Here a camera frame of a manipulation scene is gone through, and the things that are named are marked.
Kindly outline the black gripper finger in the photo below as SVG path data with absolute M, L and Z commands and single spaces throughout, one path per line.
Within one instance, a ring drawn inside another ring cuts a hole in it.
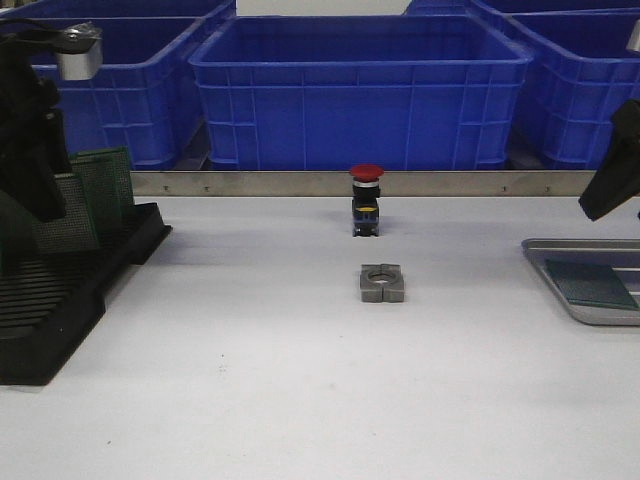
M 596 221 L 639 193 L 639 101 L 629 99 L 612 115 L 612 136 L 600 168 L 579 198 Z
M 66 215 L 66 203 L 56 175 L 70 172 L 64 133 L 63 113 L 52 109 L 27 130 L 25 165 L 26 208 L 40 221 L 49 222 Z

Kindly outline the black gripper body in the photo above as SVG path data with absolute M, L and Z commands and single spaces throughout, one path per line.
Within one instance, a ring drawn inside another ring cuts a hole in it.
M 56 105 L 55 83 L 34 71 L 31 58 L 63 51 L 63 34 L 56 29 L 14 30 L 1 35 L 1 148 L 42 143 L 48 150 L 63 148 L 62 114 Z

